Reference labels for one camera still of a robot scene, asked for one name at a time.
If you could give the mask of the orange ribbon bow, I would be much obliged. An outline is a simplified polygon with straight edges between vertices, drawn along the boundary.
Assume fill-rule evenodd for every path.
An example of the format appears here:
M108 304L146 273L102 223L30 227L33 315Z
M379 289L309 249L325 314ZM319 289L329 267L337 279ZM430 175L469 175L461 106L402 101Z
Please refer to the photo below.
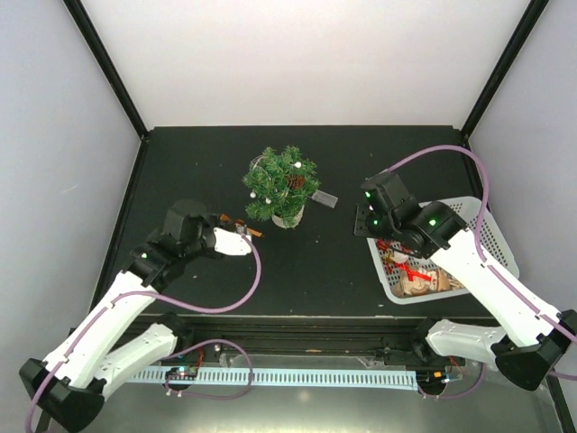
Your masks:
M245 221L240 218L231 218L226 214L222 214L220 216L220 221L223 226L234 226L237 230L241 230L242 232L246 232L251 236L255 236L257 238L264 237L263 232L255 230L253 228L248 227L245 224Z

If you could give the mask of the white bulb string lights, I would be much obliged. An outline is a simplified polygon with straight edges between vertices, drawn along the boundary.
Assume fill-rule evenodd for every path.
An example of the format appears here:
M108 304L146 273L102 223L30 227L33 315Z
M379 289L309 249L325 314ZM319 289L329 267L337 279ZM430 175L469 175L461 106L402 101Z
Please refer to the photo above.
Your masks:
M289 188L290 175L300 175L306 179L302 189ZM302 160L297 148L289 147L281 154L267 148L251 161L243 183L251 190L250 197L255 200L249 209L263 215L288 215L300 210L309 199L330 208L334 208L338 202L336 196L319 188L316 164L311 160Z

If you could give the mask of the small green christmas tree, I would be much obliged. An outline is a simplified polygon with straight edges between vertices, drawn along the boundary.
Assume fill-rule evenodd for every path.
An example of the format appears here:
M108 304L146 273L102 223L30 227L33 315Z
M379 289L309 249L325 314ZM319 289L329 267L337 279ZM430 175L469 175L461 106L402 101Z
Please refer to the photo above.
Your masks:
M248 217L272 221L290 229L298 226L308 199L318 190L316 164L296 146L282 152L268 147L249 164L243 184L250 191Z

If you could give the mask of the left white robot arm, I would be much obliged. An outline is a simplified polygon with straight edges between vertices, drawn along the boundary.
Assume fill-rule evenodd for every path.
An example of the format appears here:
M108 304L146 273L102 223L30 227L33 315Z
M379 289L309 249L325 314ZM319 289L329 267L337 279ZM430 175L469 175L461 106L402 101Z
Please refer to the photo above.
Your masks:
M187 358L194 339L174 314L120 348L114 345L192 261L252 251L246 224L210 213L194 200L177 201L162 227L131 250L105 296L67 339L44 358L22 365L19 376L32 407L41 408L67 432L80 432L141 369L169 356Z

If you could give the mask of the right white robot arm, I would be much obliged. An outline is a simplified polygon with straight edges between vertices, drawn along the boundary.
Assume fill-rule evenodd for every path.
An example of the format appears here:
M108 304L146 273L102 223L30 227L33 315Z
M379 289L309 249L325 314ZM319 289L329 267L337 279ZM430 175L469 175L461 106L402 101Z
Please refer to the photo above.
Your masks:
M536 390L576 341L576 312L543 301L475 243L466 222L445 203L421 206L400 177L383 171L362 183L355 235L391 241L401 253L448 272L498 321L481 327L436 321L412 337L421 364L438 356L470 359L497 369L516 386Z

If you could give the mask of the brown pinecone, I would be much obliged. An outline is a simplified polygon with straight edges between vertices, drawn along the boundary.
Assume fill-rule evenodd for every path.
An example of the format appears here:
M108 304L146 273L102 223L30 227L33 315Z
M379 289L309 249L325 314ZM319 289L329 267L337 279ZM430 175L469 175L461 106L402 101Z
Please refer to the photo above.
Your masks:
M306 179L300 175L288 176L288 187L292 190L302 189L306 183Z

